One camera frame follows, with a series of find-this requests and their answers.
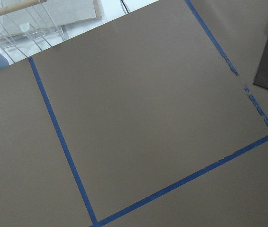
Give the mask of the wooden rod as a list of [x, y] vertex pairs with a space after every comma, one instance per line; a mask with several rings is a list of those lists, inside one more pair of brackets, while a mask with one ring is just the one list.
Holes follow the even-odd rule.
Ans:
[[0, 16], [6, 15], [9, 13], [18, 11], [18, 10], [26, 9], [28, 7], [38, 5], [44, 2], [47, 2], [47, 0], [25, 0], [20, 3], [15, 3], [13, 5], [2, 7], [0, 8]]

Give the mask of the grey cardboard sheet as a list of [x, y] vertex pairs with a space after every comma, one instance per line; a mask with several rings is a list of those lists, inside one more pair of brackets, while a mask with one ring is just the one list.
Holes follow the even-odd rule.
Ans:
[[48, 0], [47, 2], [0, 16], [0, 34], [15, 37], [25, 34], [34, 38], [56, 33], [57, 29], [86, 20], [101, 19], [98, 0]]

